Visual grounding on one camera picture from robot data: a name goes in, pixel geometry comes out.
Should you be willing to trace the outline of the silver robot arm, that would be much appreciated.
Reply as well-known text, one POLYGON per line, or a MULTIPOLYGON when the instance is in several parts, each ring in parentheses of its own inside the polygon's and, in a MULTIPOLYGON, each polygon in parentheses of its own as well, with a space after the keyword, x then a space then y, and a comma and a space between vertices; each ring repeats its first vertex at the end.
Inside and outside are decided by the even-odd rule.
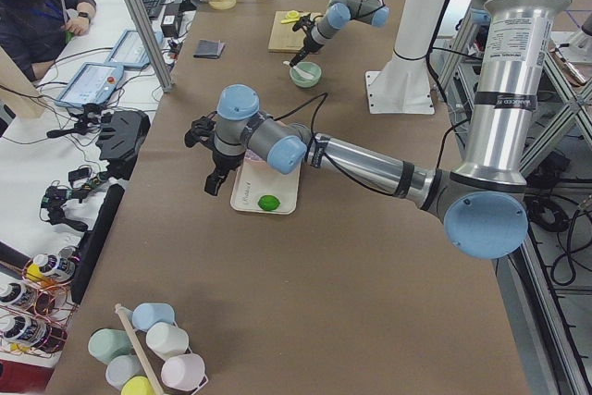
POLYGON ((321 17, 302 16, 292 27, 304 31, 302 48, 289 65, 296 66, 311 53, 316 53, 350 21, 359 21, 380 28, 389 17, 385 0, 329 0, 321 17))
MULTIPOLYGON (((226 40, 229 47, 206 70, 200 108, 211 109, 220 90, 233 83, 253 86, 273 116, 301 102, 306 93, 290 83, 280 55, 267 51, 268 34, 277 11, 317 11, 326 1, 238 0, 232 11, 205 14, 199 33, 226 40)), ((387 2, 392 12, 384 30, 351 25, 321 53, 320 87, 330 96, 315 127, 338 140, 431 166, 448 121, 444 105, 417 116, 372 115, 365 108, 364 72, 387 60, 391 33, 422 24, 408 18, 405 0, 387 2)), ((189 218, 201 257, 213 263, 385 264, 453 255, 433 217, 334 172, 305 169, 299 206, 290 216, 241 213, 229 206, 229 196, 223 190, 216 198, 196 198, 189 218)))

